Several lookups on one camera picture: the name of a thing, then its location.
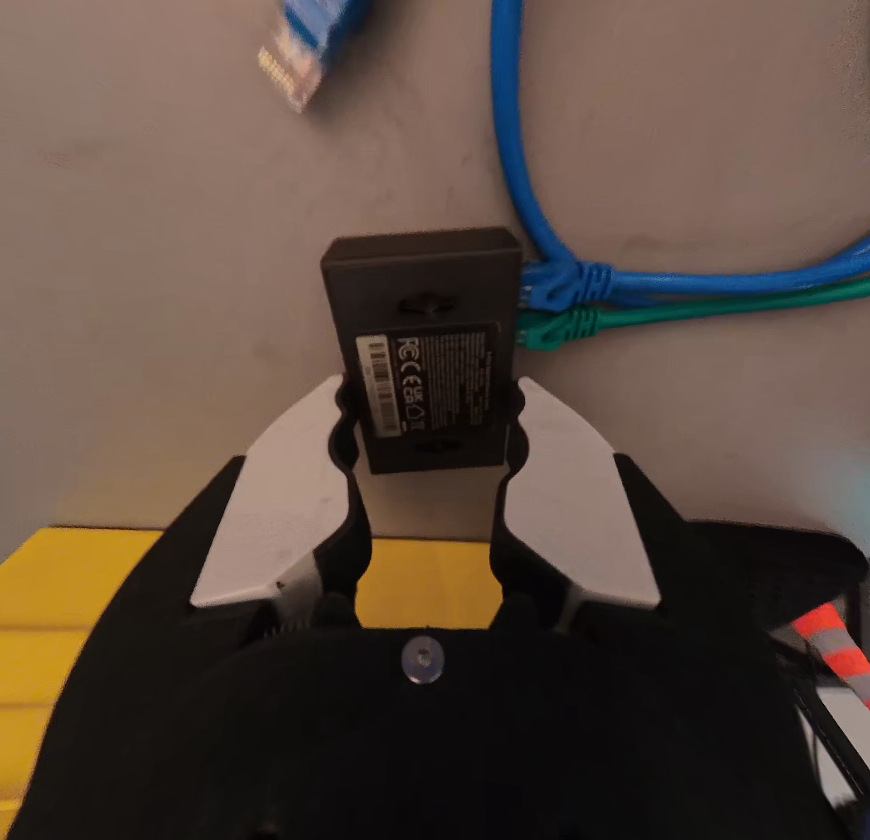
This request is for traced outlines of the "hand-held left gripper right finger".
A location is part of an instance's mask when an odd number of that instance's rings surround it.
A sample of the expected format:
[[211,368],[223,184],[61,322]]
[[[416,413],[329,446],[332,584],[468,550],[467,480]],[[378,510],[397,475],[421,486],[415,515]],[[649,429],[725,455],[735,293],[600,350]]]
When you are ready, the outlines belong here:
[[503,596],[529,596],[537,609],[656,608],[658,585],[613,446],[529,377],[514,384],[510,408],[490,542]]

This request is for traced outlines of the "black network switch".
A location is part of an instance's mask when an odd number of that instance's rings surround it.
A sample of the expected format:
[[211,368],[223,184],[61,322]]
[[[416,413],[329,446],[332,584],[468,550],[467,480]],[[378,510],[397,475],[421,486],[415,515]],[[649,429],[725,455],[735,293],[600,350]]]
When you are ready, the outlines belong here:
[[327,248],[320,268],[374,475],[504,463],[522,260],[503,227]]

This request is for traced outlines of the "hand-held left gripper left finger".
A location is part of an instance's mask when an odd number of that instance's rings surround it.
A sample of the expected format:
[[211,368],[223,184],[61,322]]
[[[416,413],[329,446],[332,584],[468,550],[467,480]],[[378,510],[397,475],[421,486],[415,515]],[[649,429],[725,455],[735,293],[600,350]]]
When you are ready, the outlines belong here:
[[372,532],[353,473],[357,418],[345,384],[328,377],[248,449],[192,606],[314,609],[329,593],[354,600]]

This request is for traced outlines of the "yellow plastic bin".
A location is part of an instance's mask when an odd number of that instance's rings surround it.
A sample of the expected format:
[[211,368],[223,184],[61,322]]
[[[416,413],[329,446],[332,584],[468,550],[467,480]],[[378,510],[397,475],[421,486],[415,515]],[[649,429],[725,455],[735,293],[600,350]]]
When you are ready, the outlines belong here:
[[[1,568],[1,836],[6,838],[59,693],[155,531],[38,530]],[[484,628],[502,599],[484,543],[375,539],[358,587],[369,628]]]

